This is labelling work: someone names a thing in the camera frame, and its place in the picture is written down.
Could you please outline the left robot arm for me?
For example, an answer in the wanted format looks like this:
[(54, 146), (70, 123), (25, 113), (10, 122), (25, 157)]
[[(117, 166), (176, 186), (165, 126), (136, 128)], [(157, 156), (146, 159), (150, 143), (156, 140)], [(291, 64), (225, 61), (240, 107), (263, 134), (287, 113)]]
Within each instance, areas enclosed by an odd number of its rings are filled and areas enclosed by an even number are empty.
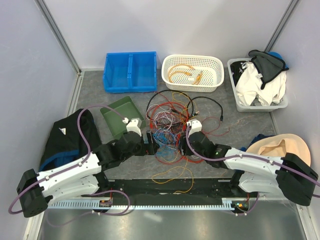
[(17, 186), (18, 202), (25, 218), (44, 212), (52, 204), (82, 195), (106, 196), (110, 185), (104, 172), (131, 157), (155, 155), (159, 149), (152, 133), (147, 141), (134, 131), (102, 144), (88, 154), (62, 166), (35, 172), (25, 171)]

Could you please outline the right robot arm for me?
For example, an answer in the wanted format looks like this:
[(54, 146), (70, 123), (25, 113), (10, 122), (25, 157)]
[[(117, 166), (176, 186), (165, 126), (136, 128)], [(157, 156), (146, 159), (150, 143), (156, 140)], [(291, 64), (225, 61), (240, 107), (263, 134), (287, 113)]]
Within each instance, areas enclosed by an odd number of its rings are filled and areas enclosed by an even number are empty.
[(235, 197), (244, 193), (267, 193), (309, 206), (318, 174), (294, 153), (261, 156), (214, 144), (201, 132), (183, 133), (178, 147), (181, 155), (196, 155), (214, 168), (234, 171), (229, 191)]

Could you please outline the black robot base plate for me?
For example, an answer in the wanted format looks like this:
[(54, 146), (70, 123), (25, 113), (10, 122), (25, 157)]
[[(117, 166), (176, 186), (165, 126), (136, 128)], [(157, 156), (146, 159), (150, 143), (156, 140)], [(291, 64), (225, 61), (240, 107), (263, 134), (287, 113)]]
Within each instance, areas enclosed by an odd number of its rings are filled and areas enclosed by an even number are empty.
[(115, 179), (97, 192), (109, 190), (127, 194), (133, 207), (221, 205), (223, 198), (248, 198), (244, 191), (230, 187), (229, 178), (177, 178), (165, 184), (151, 179)]

